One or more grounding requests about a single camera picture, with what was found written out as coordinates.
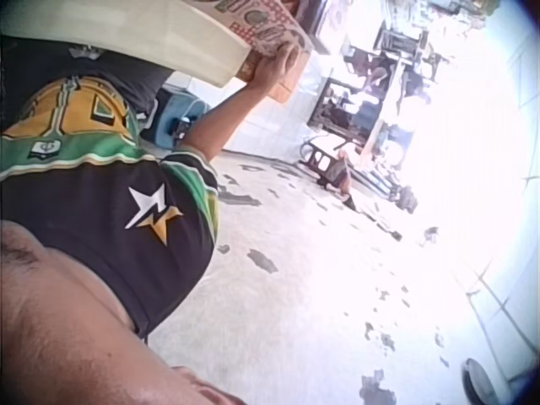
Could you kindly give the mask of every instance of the yellow star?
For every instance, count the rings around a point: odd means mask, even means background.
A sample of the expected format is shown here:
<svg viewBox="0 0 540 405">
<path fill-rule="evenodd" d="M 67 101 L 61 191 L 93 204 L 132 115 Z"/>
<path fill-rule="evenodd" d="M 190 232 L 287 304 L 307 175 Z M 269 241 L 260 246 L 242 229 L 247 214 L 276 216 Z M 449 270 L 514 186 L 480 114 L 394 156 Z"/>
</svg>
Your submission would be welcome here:
<svg viewBox="0 0 540 405">
<path fill-rule="evenodd" d="M 183 214 L 178 210 L 177 207 L 169 207 L 167 212 L 158 219 L 158 222 L 154 222 L 154 214 L 151 213 L 149 217 L 137 225 L 137 228 L 147 225 L 150 226 L 154 230 L 155 234 L 161 239 L 163 244 L 167 246 L 167 220 L 181 215 Z"/>
</svg>

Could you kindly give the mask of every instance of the green and black jersey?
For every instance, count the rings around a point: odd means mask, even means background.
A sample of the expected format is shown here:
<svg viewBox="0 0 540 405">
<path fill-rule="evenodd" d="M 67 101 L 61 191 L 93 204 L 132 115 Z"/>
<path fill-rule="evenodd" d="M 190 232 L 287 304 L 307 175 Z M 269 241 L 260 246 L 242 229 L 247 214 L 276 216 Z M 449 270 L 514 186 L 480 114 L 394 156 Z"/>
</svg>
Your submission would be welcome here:
<svg viewBox="0 0 540 405">
<path fill-rule="evenodd" d="M 189 294 L 213 254 L 217 180 L 196 151 L 158 161 L 105 81 L 48 85 L 2 138 L 2 217 L 93 270 L 139 336 Z"/>
</svg>

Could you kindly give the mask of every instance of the star logo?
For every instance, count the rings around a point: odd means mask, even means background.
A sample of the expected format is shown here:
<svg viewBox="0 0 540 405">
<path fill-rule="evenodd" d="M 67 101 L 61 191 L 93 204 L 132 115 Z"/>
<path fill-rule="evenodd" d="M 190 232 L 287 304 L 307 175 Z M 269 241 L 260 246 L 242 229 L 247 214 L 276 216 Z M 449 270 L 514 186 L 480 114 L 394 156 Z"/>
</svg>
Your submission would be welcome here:
<svg viewBox="0 0 540 405">
<path fill-rule="evenodd" d="M 135 203 L 138 205 L 138 212 L 126 225 L 126 229 L 129 230 L 133 228 L 133 226 L 136 226 L 136 228 L 149 226 L 163 244 L 167 246 L 167 221 L 183 214 L 177 207 L 167 207 L 165 205 L 165 184 L 162 184 L 158 191 L 151 196 L 142 194 L 131 187 L 129 187 L 129 192 L 132 194 Z M 154 213 L 150 212 L 155 206 L 157 206 L 158 213 L 161 214 L 157 221 L 154 220 Z"/>
</svg>

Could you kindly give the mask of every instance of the logo patch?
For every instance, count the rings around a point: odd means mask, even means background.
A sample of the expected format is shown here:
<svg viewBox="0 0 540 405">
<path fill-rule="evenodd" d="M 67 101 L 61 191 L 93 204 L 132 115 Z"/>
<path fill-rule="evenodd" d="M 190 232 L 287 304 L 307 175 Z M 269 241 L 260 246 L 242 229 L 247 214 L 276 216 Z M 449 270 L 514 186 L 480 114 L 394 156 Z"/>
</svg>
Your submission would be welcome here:
<svg viewBox="0 0 540 405">
<path fill-rule="evenodd" d="M 177 207 L 168 207 L 165 204 L 165 184 L 162 184 L 161 187 L 151 196 L 142 194 L 131 187 L 128 187 L 128 189 L 132 194 L 135 203 L 138 205 L 138 211 L 135 213 L 135 215 L 133 215 L 133 218 L 126 225 L 126 229 L 129 230 L 133 228 L 133 226 L 136 228 L 149 226 L 159 237 L 161 243 L 167 246 L 167 221 L 169 219 L 173 219 L 174 217 L 179 217 L 183 215 L 183 213 L 181 213 Z M 157 220 L 154 218 L 154 213 L 151 212 L 154 207 L 156 207 L 159 214 L 159 218 Z"/>
<path fill-rule="evenodd" d="M 49 159 L 53 156 L 56 156 L 60 152 L 60 147 L 62 142 L 59 140 L 54 141 L 38 141 L 34 143 L 30 153 L 28 154 L 28 159 L 37 158 L 40 160 Z"/>
</svg>

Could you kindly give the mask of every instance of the white star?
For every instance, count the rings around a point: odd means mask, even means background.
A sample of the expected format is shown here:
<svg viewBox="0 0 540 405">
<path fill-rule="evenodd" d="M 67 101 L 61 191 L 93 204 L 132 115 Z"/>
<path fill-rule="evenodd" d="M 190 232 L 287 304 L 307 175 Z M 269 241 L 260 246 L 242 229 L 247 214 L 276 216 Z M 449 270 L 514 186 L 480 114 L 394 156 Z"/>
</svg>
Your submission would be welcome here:
<svg viewBox="0 0 540 405">
<path fill-rule="evenodd" d="M 138 205 L 138 213 L 136 213 L 132 220 L 129 221 L 129 224 L 126 225 L 127 230 L 134 226 L 144 215 L 146 215 L 154 205 L 158 205 L 158 212 L 160 213 L 166 208 L 165 184 L 162 184 L 158 191 L 151 196 L 147 196 L 141 192 L 138 192 L 137 190 L 133 190 L 131 187 L 129 187 L 129 192 L 132 194 L 133 198 L 135 199 L 135 203 Z"/>
</svg>

